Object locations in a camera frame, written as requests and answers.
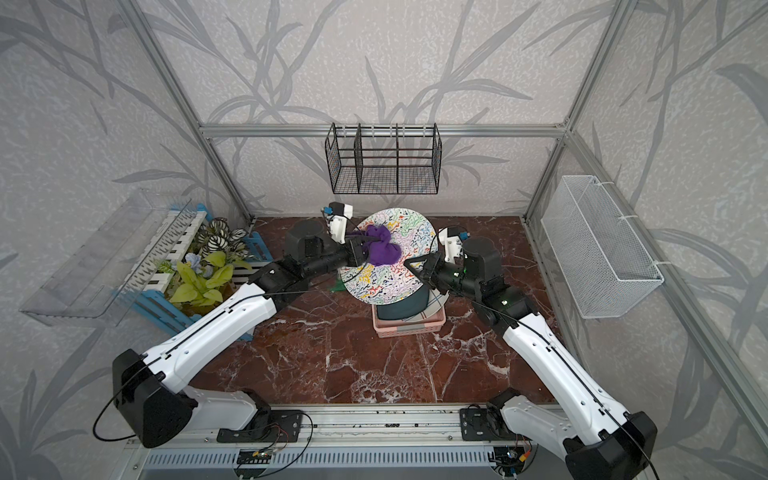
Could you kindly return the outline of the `purple microfiber cloth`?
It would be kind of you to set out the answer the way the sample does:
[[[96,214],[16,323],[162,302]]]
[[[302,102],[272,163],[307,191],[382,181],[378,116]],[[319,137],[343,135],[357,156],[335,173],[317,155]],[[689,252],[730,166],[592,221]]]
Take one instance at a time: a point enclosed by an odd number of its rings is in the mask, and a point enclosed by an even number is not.
[[[365,234],[373,238],[367,245],[369,263],[374,266],[387,266],[399,262],[401,247],[392,241],[392,233],[386,226],[368,225]]]

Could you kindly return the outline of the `dark teal square plate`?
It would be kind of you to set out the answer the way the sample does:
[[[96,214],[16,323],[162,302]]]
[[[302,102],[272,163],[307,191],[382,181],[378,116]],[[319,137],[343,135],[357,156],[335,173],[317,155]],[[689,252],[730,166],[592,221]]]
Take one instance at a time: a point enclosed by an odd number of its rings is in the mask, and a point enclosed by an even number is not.
[[[422,313],[429,305],[431,289],[422,285],[407,298],[387,305],[377,305],[373,311],[382,321],[406,320]]]

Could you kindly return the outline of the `colourful squiggle round plate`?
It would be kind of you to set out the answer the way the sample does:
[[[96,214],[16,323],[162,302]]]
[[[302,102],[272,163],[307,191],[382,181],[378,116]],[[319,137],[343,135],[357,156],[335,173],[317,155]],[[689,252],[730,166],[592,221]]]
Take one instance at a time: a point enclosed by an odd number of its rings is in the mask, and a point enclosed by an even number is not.
[[[339,279],[346,290],[369,305],[388,305],[399,302],[422,286],[403,264],[408,258],[434,253],[437,250],[436,232],[421,213],[407,208],[388,208],[371,214],[356,225],[357,231],[369,226],[386,227],[392,243],[401,249],[400,259],[393,265],[344,267],[338,270]]]

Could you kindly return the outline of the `white plaid striped plate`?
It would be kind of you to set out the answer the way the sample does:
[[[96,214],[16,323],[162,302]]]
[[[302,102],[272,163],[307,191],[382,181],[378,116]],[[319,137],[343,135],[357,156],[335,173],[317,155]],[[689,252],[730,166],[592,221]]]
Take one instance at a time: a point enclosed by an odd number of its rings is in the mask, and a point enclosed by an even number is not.
[[[444,306],[448,298],[448,294],[442,294],[436,289],[430,290],[427,297],[426,307],[413,316],[413,321],[417,323],[435,323],[444,321]]]

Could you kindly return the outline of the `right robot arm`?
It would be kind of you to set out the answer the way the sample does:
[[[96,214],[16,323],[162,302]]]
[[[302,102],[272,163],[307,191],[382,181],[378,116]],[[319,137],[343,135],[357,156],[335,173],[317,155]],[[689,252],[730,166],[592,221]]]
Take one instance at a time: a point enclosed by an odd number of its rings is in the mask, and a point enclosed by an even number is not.
[[[607,393],[557,339],[533,300],[504,279],[483,237],[463,242],[463,262],[440,253],[404,260],[423,284],[468,299],[478,316],[532,368],[563,410],[556,415],[514,394],[498,411],[508,430],[562,459],[574,479],[634,479],[653,466],[658,429]]]

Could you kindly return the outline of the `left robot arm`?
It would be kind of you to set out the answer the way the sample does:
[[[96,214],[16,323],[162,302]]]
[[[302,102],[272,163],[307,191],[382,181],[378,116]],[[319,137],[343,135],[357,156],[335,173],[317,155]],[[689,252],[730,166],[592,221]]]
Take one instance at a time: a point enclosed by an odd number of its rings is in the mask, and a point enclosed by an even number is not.
[[[133,435],[155,448],[182,432],[265,427],[270,407],[255,392],[201,390],[191,380],[243,334],[308,292],[313,279],[365,265],[373,241],[344,226],[301,221],[286,234],[283,257],[257,269],[207,315],[142,354],[121,353],[112,365],[112,402]]]

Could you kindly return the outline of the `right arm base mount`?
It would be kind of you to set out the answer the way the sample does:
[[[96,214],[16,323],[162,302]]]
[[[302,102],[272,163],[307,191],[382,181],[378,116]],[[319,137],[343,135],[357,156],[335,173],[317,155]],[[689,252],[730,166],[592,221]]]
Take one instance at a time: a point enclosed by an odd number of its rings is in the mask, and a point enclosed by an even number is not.
[[[464,441],[530,442],[528,437],[511,431],[495,408],[470,404],[459,410],[459,422]]]

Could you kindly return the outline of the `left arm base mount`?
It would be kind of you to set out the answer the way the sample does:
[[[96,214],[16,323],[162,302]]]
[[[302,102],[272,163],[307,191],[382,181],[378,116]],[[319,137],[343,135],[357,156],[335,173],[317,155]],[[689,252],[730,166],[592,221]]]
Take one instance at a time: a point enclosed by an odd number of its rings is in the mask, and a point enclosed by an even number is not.
[[[270,410],[258,412],[240,430],[220,429],[217,443],[295,443],[301,431],[304,413],[301,410]]]

